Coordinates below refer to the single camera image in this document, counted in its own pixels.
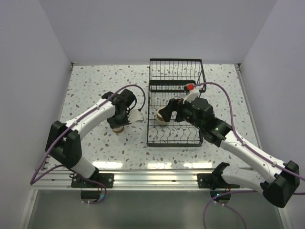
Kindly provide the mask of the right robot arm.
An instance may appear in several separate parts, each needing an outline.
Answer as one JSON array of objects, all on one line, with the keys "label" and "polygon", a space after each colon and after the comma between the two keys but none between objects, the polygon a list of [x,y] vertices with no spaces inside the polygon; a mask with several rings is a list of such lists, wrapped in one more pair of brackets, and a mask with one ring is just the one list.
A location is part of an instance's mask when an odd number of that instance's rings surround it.
[{"label": "right robot arm", "polygon": [[211,189],[239,185],[262,193],[276,207],[286,206],[300,185],[297,163],[276,159],[240,137],[231,125],[215,117],[213,107],[206,99],[196,98],[192,102],[170,99],[165,107],[158,110],[156,119],[167,124],[173,112],[176,113],[176,122],[192,124],[206,142],[232,153],[253,169],[241,171],[222,162],[207,179]]}]

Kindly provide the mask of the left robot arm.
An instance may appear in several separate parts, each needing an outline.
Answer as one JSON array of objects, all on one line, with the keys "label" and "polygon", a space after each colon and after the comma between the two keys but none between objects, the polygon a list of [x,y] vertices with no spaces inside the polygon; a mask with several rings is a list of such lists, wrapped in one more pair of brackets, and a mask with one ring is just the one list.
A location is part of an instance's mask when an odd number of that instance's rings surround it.
[{"label": "left robot arm", "polygon": [[82,155],[81,141],[96,126],[107,121],[110,128],[120,133],[124,126],[139,120],[140,112],[131,109],[136,96],[128,89],[113,95],[105,93],[97,104],[65,123],[56,121],[51,125],[46,152],[64,167],[82,176],[88,187],[98,184],[97,168]]}]

